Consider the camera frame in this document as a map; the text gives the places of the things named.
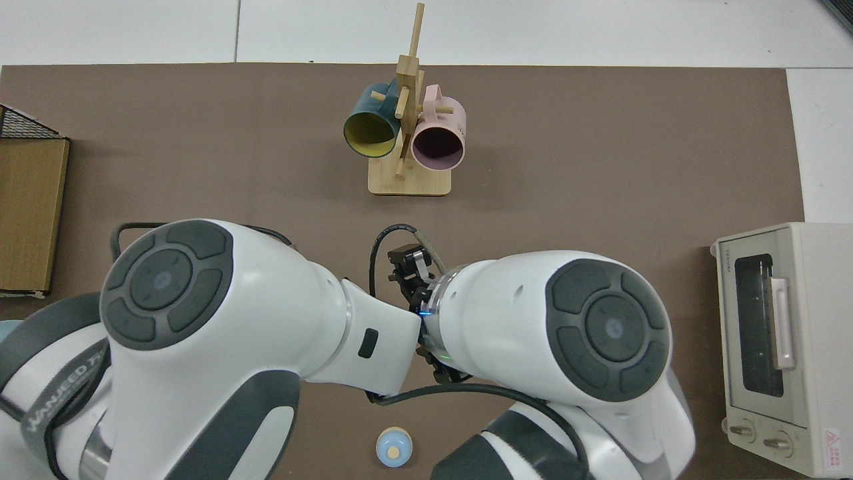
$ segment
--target mug handle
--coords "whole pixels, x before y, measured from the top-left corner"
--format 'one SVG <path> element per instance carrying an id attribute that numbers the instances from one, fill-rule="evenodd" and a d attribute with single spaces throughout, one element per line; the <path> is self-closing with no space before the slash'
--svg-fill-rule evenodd
<path id="1" fill-rule="evenodd" d="M 438 114 L 435 108 L 438 106 L 437 103 L 441 98 L 441 88 L 438 84 L 426 86 L 426 91 L 424 92 L 424 120 L 428 122 L 438 121 Z"/>

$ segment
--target mug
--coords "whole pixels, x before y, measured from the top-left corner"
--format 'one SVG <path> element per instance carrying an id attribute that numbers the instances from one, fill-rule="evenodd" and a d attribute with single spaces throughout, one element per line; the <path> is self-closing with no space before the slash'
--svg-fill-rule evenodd
<path id="1" fill-rule="evenodd" d="M 394 116 L 399 97 L 397 79 L 364 89 L 344 122 L 344 138 L 358 154 L 376 158 L 394 149 L 400 132 L 400 120 Z"/>
<path id="2" fill-rule="evenodd" d="M 452 114 L 439 113 L 450 108 Z M 429 85 L 424 93 L 423 112 L 412 135 L 412 157 L 430 170 L 455 168 L 465 157 L 465 125 L 461 103 L 442 97 L 438 85 Z"/>

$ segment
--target oven handle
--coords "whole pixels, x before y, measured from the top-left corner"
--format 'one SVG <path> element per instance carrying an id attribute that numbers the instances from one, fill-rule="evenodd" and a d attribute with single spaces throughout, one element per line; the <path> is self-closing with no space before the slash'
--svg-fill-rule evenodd
<path id="1" fill-rule="evenodd" d="M 791 339 L 791 312 L 788 308 L 788 279 L 767 277 L 765 291 L 770 292 L 770 341 L 773 349 L 773 367 L 792 370 L 797 362 Z"/>

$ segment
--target dark green mug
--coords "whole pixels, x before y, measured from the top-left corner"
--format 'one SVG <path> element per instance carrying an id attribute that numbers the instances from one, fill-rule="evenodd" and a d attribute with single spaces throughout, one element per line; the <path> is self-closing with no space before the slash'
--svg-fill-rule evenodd
<path id="1" fill-rule="evenodd" d="M 364 89 L 344 122 L 344 138 L 359 155 L 377 158 L 394 149 L 400 132 L 400 120 L 394 116 L 399 97 L 397 79 Z"/>

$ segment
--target light blue lid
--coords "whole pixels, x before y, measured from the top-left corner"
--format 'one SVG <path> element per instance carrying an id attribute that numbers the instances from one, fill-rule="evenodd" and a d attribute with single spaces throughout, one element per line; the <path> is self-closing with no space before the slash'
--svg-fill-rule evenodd
<path id="1" fill-rule="evenodd" d="M 386 429 L 376 441 L 376 456 L 391 468 L 405 465 L 412 458 L 412 438 L 399 427 Z"/>

